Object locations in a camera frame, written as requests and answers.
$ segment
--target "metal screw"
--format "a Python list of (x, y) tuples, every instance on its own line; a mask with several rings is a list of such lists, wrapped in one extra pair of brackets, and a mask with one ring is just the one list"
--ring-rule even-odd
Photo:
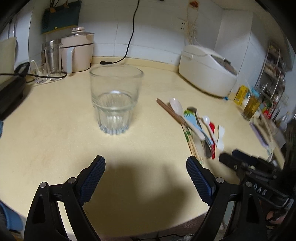
[(217, 177), (217, 178), (216, 178), (216, 181), (217, 181), (218, 183), (224, 183), (224, 179), (221, 178), (221, 177)]
[(252, 184), (251, 182), (246, 182), (246, 186), (247, 186), (248, 188), (251, 188), (251, 187), (253, 186), (253, 184)]
[(42, 183), (40, 183), (39, 187), (41, 187), (41, 188), (46, 187), (46, 182), (42, 182)]
[(68, 179), (68, 183), (74, 183), (76, 181), (76, 178), (71, 177)]

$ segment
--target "beige kitchen appliance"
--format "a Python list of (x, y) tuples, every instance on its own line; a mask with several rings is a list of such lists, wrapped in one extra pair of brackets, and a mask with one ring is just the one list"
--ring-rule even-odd
[(90, 68), (94, 49), (94, 34), (83, 27), (73, 28), (71, 34), (62, 38), (62, 65), (67, 74)]
[(219, 97), (230, 93), (238, 75), (229, 61), (211, 49), (196, 45), (184, 48), (179, 73), (202, 91)]

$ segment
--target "rice cooker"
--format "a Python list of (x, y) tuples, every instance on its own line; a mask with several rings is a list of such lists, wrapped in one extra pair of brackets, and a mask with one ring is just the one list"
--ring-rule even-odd
[(179, 73), (197, 88), (225, 97), (237, 81), (237, 71), (215, 51), (187, 45), (181, 55)]

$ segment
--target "blue gripper pad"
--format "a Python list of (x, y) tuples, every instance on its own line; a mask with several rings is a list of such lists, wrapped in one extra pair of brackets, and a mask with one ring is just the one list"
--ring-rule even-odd
[(216, 189), (215, 177), (208, 169), (203, 168), (194, 156), (187, 159), (186, 168), (201, 200), (211, 206)]
[(94, 190), (105, 171), (105, 166), (106, 163), (104, 157), (97, 156), (91, 165), (88, 168), (83, 169), (78, 175), (76, 191), (80, 196), (78, 201), (81, 206), (90, 201)]

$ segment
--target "pile of utensils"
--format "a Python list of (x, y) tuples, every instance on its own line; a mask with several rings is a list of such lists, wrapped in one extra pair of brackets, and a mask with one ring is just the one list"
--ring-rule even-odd
[[(181, 124), (191, 154), (195, 156), (200, 162), (202, 162), (203, 159), (196, 149), (190, 129), (200, 139), (205, 158), (215, 158), (215, 147), (223, 151), (224, 143), (222, 137), (225, 133), (224, 127), (218, 127), (219, 137), (217, 139), (214, 135), (215, 125), (210, 122), (210, 118), (208, 116), (203, 116), (200, 118), (195, 107), (188, 107), (185, 111), (183, 111), (181, 103), (176, 98), (171, 98), (169, 105), (166, 105), (160, 99), (157, 99), (156, 102)], [(203, 122), (203, 124), (206, 126), (210, 136), (208, 136), (208, 134), (203, 130), (201, 122)]]

